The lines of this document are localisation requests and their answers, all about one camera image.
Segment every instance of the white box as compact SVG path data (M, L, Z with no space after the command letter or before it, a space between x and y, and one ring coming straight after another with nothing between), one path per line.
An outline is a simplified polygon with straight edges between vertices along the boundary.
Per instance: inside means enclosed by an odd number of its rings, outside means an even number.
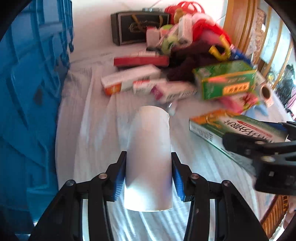
M106 95L112 95L116 92L125 91L133 86L136 80L158 79L161 70L152 64L139 66L101 78Z
M149 94L152 88L159 83L166 83L166 79L158 80L137 80L133 83L134 94Z
M193 42L191 14L186 14L179 20L178 41L182 44L190 44Z
M196 94L197 89L193 84L183 81L172 81L156 84L151 93L160 103L186 98Z

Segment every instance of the green medicine box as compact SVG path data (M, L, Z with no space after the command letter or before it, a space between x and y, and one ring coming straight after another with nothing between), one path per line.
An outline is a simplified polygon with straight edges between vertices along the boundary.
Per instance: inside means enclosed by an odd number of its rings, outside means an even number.
M209 100L253 90L256 71L243 60L236 60L196 68L193 73L202 98Z

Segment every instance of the yellow strap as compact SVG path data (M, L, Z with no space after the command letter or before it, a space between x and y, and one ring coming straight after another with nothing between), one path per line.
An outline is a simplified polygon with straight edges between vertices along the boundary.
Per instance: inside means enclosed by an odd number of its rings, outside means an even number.
M133 18L133 20L136 22L138 29L143 32L146 33L145 29L143 29L143 27L141 26L140 21L138 20L138 18L136 17L136 15L132 14L131 17ZM161 15L159 15L159 28L163 25L163 17Z
M230 45L224 35L220 36L220 40L221 40L222 46L225 48L225 52L223 54L220 54L218 49L213 45L209 49L209 53L219 61L226 61L227 59L229 59L231 55Z

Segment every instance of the blue plastic crate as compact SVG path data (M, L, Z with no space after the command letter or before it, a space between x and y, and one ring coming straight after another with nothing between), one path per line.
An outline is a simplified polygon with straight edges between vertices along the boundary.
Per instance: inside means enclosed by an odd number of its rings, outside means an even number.
M0 41L0 212L27 237L58 191L55 136L72 2L33 0Z

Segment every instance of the bed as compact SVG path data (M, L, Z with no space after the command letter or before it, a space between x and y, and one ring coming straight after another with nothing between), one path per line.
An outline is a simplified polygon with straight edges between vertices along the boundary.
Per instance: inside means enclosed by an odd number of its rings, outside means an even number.
M100 78L117 71L114 56L145 49L144 44L113 46L84 53L71 61L65 80L56 136L56 170L59 188L68 180L77 183L104 172L126 150L129 127L137 109L155 105L152 96L137 96L132 91L106 96ZM269 116L257 113L261 121L286 122L291 118L273 95ZM170 117L172 152L209 181L230 180L261 220L274 195L253 189L254 177L203 139L189 131L188 118L221 108L217 102L200 101L198 96L178 101ZM190 204L180 201L173 189L173 208L162 212L141 213L123 207L123 194L108 203L115 240L183 240ZM215 236L215 204L210 203L210 235ZM83 236L88 240L87 200L83 203Z

